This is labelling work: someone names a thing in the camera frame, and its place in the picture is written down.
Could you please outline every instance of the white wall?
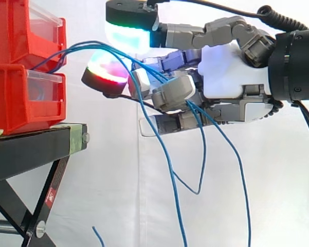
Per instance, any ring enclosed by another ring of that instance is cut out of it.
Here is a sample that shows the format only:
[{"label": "white wall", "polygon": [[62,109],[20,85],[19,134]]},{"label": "white wall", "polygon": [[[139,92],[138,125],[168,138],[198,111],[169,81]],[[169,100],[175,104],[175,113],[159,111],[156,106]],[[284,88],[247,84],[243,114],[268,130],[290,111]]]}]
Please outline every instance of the white wall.
[{"label": "white wall", "polygon": [[[67,20],[69,45],[106,41],[105,0],[36,0]],[[309,0],[217,1],[245,11],[271,4],[309,26]],[[160,7],[164,22],[203,25],[231,16],[184,3]],[[250,23],[264,28],[257,20]],[[108,100],[80,78],[92,52],[69,55],[68,121],[85,122],[91,134],[87,150],[71,157],[48,220],[47,231],[59,247],[182,246],[172,187],[163,152],[154,138],[139,137],[137,105]],[[224,127],[244,162],[253,226],[253,247],[309,246],[309,132],[297,109],[274,117]],[[203,193],[196,197],[178,186],[189,246],[246,246],[247,229],[237,160],[217,131],[206,128],[208,164]],[[199,130],[164,136],[175,170],[194,187],[202,159]],[[49,166],[11,179],[32,210]],[[21,239],[0,235],[0,246]]]}]

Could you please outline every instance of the robotic hand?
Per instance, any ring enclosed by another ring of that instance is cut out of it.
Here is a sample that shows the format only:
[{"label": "robotic hand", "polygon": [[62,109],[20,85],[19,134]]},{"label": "robotic hand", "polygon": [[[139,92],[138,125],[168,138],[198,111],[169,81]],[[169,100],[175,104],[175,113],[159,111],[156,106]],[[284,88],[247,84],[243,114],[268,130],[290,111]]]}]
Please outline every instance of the robotic hand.
[{"label": "robotic hand", "polygon": [[[280,100],[309,99],[309,30],[305,26],[278,34],[275,40],[240,16],[218,19],[204,28],[163,24],[156,3],[109,1],[106,20],[148,30],[151,47],[178,49],[143,60],[170,79],[164,84],[133,66],[143,98],[151,99],[162,112],[178,111],[153,117],[160,134],[197,128],[186,100],[219,124],[228,124],[272,116],[282,108]],[[132,81],[129,90],[137,98]],[[204,126],[211,124],[201,119]]]}]

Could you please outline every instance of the red plastic drawer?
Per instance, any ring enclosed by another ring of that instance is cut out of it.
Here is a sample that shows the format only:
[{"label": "red plastic drawer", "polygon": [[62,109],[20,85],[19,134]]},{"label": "red plastic drawer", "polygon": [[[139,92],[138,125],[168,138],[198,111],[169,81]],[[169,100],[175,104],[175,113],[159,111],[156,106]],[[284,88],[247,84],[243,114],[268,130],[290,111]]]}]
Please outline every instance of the red plastic drawer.
[{"label": "red plastic drawer", "polygon": [[65,76],[0,65],[0,133],[48,129],[66,117]]},{"label": "red plastic drawer", "polygon": [[[29,0],[0,0],[0,64],[31,69],[55,52],[66,49],[65,20]],[[47,72],[59,57],[37,68]]]}]

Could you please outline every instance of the metal rod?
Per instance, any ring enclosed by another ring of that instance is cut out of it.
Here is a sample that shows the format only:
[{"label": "metal rod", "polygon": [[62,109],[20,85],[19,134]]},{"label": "metal rod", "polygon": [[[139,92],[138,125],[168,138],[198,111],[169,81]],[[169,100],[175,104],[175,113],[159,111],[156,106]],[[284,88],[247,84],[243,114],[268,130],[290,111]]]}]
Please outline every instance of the metal rod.
[{"label": "metal rod", "polygon": [[16,229],[6,220],[0,220],[0,233],[19,235]]}]

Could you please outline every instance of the blue cable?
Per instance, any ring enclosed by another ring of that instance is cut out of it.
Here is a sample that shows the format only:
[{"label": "blue cable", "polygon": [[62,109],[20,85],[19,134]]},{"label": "blue cable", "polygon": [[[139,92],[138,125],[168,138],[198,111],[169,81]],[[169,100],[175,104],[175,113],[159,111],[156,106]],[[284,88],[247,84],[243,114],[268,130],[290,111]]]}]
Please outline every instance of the blue cable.
[{"label": "blue cable", "polygon": [[[89,46],[92,46],[92,45],[89,45],[91,43],[95,43],[95,44],[92,44],[93,46],[95,46],[94,48],[90,48]],[[144,69],[146,69],[153,77],[155,77],[158,81],[160,81],[160,79],[158,79],[157,76],[160,76],[162,77],[163,80],[165,81],[168,81],[168,78],[166,76],[164,76],[162,73],[156,71],[155,69],[143,64],[142,62],[136,60],[135,58],[125,54],[124,52],[122,51],[119,51],[117,49],[115,49],[114,47],[111,47],[105,43],[102,43],[102,42],[99,42],[99,41],[84,41],[84,42],[80,42],[80,43],[77,43],[77,44],[74,44],[73,46],[71,46],[70,48],[66,49],[66,50],[62,50],[62,51],[59,51],[55,54],[53,54],[52,56],[50,56],[49,58],[45,59],[44,61],[42,61],[40,64],[38,64],[37,66],[35,66],[34,68],[32,68],[33,70],[42,66],[43,64],[47,63],[51,58],[61,54],[61,53],[65,53],[60,59],[59,59],[59,62],[57,64],[57,66],[52,69],[50,71],[50,73],[55,73],[56,71],[58,71],[61,66],[63,65],[63,62],[64,62],[64,59],[65,57],[69,54],[69,53],[72,53],[72,52],[75,52],[75,51],[78,51],[78,50],[83,50],[83,49],[98,49],[97,46],[105,46],[107,48],[110,48],[113,52],[125,57],[125,58],[128,58],[130,59],[131,61],[133,61],[134,63],[137,63],[138,65],[140,65],[141,67],[143,67]]]},{"label": "blue cable", "polygon": [[[68,54],[72,53],[72,52],[76,52],[76,51],[79,51],[79,50],[86,50],[86,49],[101,49],[101,47],[105,47],[105,48],[110,49],[110,50],[112,49],[110,46],[107,46],[107,47],[106,47],[106,46],[103,46],[103,45],[85,45],[85,46],[81,46],[81,47],[69,48],[69,49],[66,51],[66,54],[64,54],[64,55],[61,57],[62,60],[59,61],[59,63],[57,64],[56,68],[52,69],[52,70],[49,71],[48,73],[52,74],[52,73],[55,73],[56,71],[58,71],[58,70],[61,68],[61,66],[63,65],[63,62],[62,62],[62,61],[64,61],[65,57],[66,57]],[[142,62],[140,62],[140,61],[138,61],[138,60],[136,60],[136,59],[130,57],[129,55],[127,55],[127,54],[125,54],[125,53],[123,53],[123,52],[121,52],[121,51],[120,51],[119,53],[117,53],[117,52],[115,52],[115,50],[112,50],[112,52],[114,52],[114,53],[116,53],[116,54],[119,54],[120,56],[123,56],[123,57],[125,57],[125,58],[128,58],[128,59],[132,60],[133,62],[139,64],[141,67],[143,67],[145,70],[147,70],[153,77],[155,77],[155,78],[156,78],[158,81],[160,81],[161,83],[164,83],[164,82],[162,82],[162,79],[160,79],[159,76],[161,76],[163,79],[165,79],[166,81],[168,81],[168,78],[165,77],[163,74],[161,74],[160,72],[154,70],[153,68],[151,68],[151,67],[149,67],[149,66],[143,64]]]},{"label": "blue cable", "polygon": [[203,160],[202,160],[202,168],[201,168],[201,174],[200,174],[200,180],[199,180],[199,185],[198,185],[198,189],[197,191],[193,190],[187,183],[185,183],[176,172],[174,172],[174,175],[176,176],[176,178],[188,189],[190,190],[193,194],[195,195],[199,195],[201,193],[201,188],[202,188],[202,182],[203,182],[203,178],[204,178],[204,174],[205,174],[205,168],[206,168],[206,159],[207,159],[207,142],[206,142],[206,136],[205,136],[205,132],[203,129],[203,124],[199,118],[199,116],[197,115],[196,111],[194,110],[194,107],[192,105],[192,102],[190,101],[186,101],[186,104],[189,106],[189,108],[191,109],[197,124],[201,130],[201,136],[202,136],[202,142],[203,142],[203,146],[204,146],[204,154],[203,154]]},{"label": "blue cable", "polygon": [[148,113],[146,111],[145,105],[143,103],[143,99],[142,99],[142,94],[141,94],[140,88],[139,88],[139,86],[138,86],[138,84],[136,82],[136,79],[135,79],[134,75],[128,70],[128,67],[123,62],[123,60],[117,54],[115,54],[112,50],[110,50],[107,47],[100,47],[99,49],[106,50],[106,51],[110,52],[124,66],[124,68],[128,71],[130,77],[132,78],[132,80],[133,80],[133,82],[135,84],[136,92],[137,92],[137,95],[138,95],[138,98],[139,98],[139,103],[140,103],[140,106],[142,108],[142,111],[143,111],[143,114],[145,116],[145,119],[148,121],[148,123],[151,126],[153,132],[155,133],[155,136],[157,137],[158,141],[160,142],[160,144],[162,146],[162,149],[163,149],[163,151],[165,153],[167,162],[168,162],[169,174],[170,174],[171,183],[172,183],[173,191],[174,191],[175,206],[176,206],[176,212],[177,212],[177,217],[178,217],[178,222],[179,222],[179,228],[180,228],[180,232],[181,232],[181,235],[182,235],[182,238],[183,238],[184,247],[187,247],[188,244],[187,244],[187,238],[186,238],[185,228],[184,228],[184,224],[183,224],[183,219],[182,219],[181,211],[180,211],[178,190],[177,190],[177,185],[176,185],[175,176],[174,176],[174,170],[173,170],[173,167],[172,167],[172,163],[171,163],[171,160],[170,160],[170,156],[169,156],[168,150],[167,150],[167,148],[166,148],[166,146],[165,146],[161,136],[159,135],[158,131],[156,130],[155,126],[153,125],[153,123],[150,120],[150,117],[149,117],[149,115],[148,115]]},{"label": "blue cable", "polygon": [[98,231],[96,230],[96,227],[93,226],[92,229],[93,229],[94,233],[96,234],[98,240],[101,242],[102,247],[105,247],[104,241],[103,241],[101,235],[99,235]]},{"label": "blue cable", "polygon": [[240,173],[241,173],[241,180],[242,180],[242,186],[243,186],[243,191],[244,191],[244,196],[245,196],[245,202],[246,202],[246,210],[247,210],[247,221],[248,221],[248,247],[251,246],[251,220],[250,220],[250,207],[249,207],[249,199],[248,199],[248,192],[247,192],[247,185],[246,185],[246,180],[245,180],[245,175],[243,172],[243,165],[242,165],[242,161],[241,161],[241,157],[237,151],[237,149],[235,148],[235,146],[233,145],[233,143],[231,142],[231,140],[227,137],[227,135],[223,132],[223,130],[221,129],[221,127],[216,123],[216,121],[208,114],[206,113],[203,109],[201,109],[200,107],[198,107],[197,105],[195,105],[192,102],[189,102],[194,108],[196,108],[199,112],[201,112],[207,119],[209,119],[214,125],[215,127],[219,130],[219,132],[222,134],[222,136],[224,137],[224,139],[227,141],[227,143],[231,146],[231,148],[233,149],[235,155],[238,158],[238,162],[239,162],[239,167],[240,167]]},{"label": "blue cable", "polygon": [[[89,42],[93,42],[93,41],[88,41],[88,42],[81,42],[82,44],[86,44]],[[197,105],[195,105],[194,103],[187,101],[188,106],[190,107],[192,113],[194,114],[196,121],[200,127],[201,133],[202,133],[202,138],[203,138],[203,144],[204,144],[204,158],[203,158],[203,165],[202,165],[202,170],[201,170],[201,176],[200,176],[200,181],[199,181],[199,186],[198,186],[198,191],[194,191],[192,188],[190,188],[190,186],[188,186],[173,170],[172,164],[171,164],[171,160],[170,160],[170,156],[168,154],[168,151],[165,147],[165,144],[163,143],[163,140],[161,139],[159,133],[157,132],[155,126],[152,124],[145,106],[143,104],[142,101],[142,96],[141,96],[141,91],[140,88],[138,86],[138,84],[136,83],[136,80],[133,76],[133,74],[128,70],[128,67],[126,66],[126,64],[123,62],[123,60],[118,57],[118,55],[126,57],[130,60],[132,60],[135,63],[138,63],[141,67],[143,67],[145,70],[147,70],[150,74],[152,74],[153,76],[158,75],[163,77],[165,80],[168,80],[168,78],[166,78],[164,75],[162,75],[160,72],[150,68],[149,66],[142,64],[141,62],[137,61],[136,59],[128,56],[127,54],[118,51],[116,49],[114,49],[113,47],[110,47],[108,45],[103,45],[103,43],[98,42],[101,45],[86,45],[86,46],[82,46],[82,47],[78,47],[79,44],[75,44],[73,45],[71,48],[66,49],[66,50],[62,50],[60,52],[57,52],[56,54],[50,56],[47,60],[44,60],[42,63],[40,63],[39,65],[37,65],[36,67],[34,67],[33,69],[45,64],[46,62],[48,62],[51,58],[57,56],[58,54],[61,54],[63,52],[65,52],[65,54],[61,57],[62,61],[64,61],[65,57],[72,52],[75,51],[79,51],[79,50],[84,50],[84,49],[101,49],[101,50],[106,50],[107,52],[109,52],[110,54],[112,54],[123,66],[124,68],[128,71],[129,75],[131,76],[131,78],[133,79],[134,83],[135,83],[135,88],[136,88],[136,92],[138,94],[138,98],[139,98],[139,103],[141,105],[143,114],[146,118],[146,120],[148,121],[149,125],[151,126],[153,132],[155,133],[156,137],[158,138],[162,149],[166,155],[166,159],[168,162],[168,167],[169,167],[169,173],[170,173],[170,177],[171,177],[171,182],[172,182],[172,186],[173,186],[173,191],[174,191],[174,197],[175,197],[175,206],[176,206],[176,211],[177,211],[177,216],[178,216],[178,221],[179,221],[179,227],[180,227],[180,231],[181,231],[181,235],[183,237],[183,243],[184,243],[184,247],[187,247],[187,238],[186,238],[186,233],[185,233],[185,229],[184,229],[184,225],[183,225],[183,219],[181,217],[181,212],[180,212],[180,205],[179,205],[179,198],[178,198],[178,190],[177,190],[177,186],[176,186],[176,181],[175,181],[175,176],[176,178],[184,185],[186,186],[186,188],[188,188],[191,192],[193,192],[194,194],[198,195],[201,191],[201,187],[202,187],[202,181],[203,181],[203,176],[204,176],[204,170],[205,170],[205,160],[206,160],[206,140],[205,140],[205,135],[204,135],[204,131],[203,131],[203,125],[201,120],[199,119],[197,113],[195,112],[194,109],[197,109],[198,111],[200,111],[203,115],[205,115],[210,121],[212,121],[212,123],[216,126],[216,128],[220,131],[220,133],[223,135],[223,137],[225,138],[225,140],[229,143],[229,145],[232,147],[232,149],[234,150],[238,161],[239,161],[239,166],[240,166],[240,171],[241,171],[241,177],[242,177],[242,183],[243,183],[243,188],[244,188],[244,194],[245,194],[245,200],[246,200],[246,208],[247,208],[247,218],[248,218],[248,247],[250,247],[251,244],[251,224],[250,224],[250,209],[249,209],[249,202],[248,202],[248,194],[247,194],[247,188],[246,188],[246,183],[245,183],[245,178],[244,178],[244,172],[243,172],[243,166],[242,166],[242,161],[241,158],[239,156],[238,151],[236,150],[235,146],[232,144],[232,142],[228,139],[228,137],[225,135],[225,133],[220,129],[219,125],[205,112],[203,111],[200,107],[198,107]],[[156,77],[156,79],[158,81],[160,81],[161,83],[164,83],[162,79]],[[95,234],[97,235],[97,237],[100,239],[101,244],[103,245],[103,241],[101,239],[101,237],[99,236],[98,232],[96,231],[96,229],[93,227],[93,230],[95,232]]]}]

